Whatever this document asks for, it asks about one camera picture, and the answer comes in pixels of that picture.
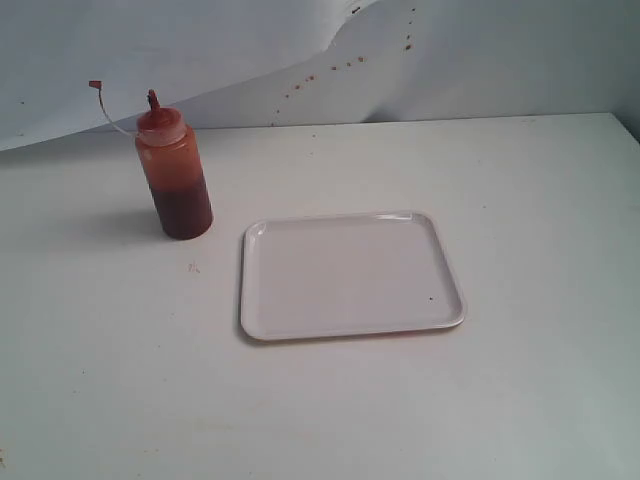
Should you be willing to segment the red sauce squeeze bottle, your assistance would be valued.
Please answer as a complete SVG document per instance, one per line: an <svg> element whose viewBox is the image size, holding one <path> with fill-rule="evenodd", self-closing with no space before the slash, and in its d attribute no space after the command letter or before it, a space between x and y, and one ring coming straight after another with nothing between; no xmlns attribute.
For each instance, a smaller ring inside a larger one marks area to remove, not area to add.
<svg viewBox="0 0 640 480"><path fill-rule="evenodd" d="M160 104L147 92L148 110L128 132L110 116L107 122L133 138L141 167L164 233L175 240L190 240L213 224L213 209L194 130L182 113Z"/></svg>

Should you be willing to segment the white rectangular plastic tray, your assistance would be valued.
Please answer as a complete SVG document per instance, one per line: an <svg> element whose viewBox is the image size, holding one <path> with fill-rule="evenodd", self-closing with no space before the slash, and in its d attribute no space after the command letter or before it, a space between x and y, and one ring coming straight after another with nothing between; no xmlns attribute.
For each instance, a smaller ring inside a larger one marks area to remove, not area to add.
<svg viewBox="0 0 640 480"><path fill-rule="evenodd" d="M262 220L244 232L239 324L253 340L422 333L465 317L436 224L422 212Z"/></svg>

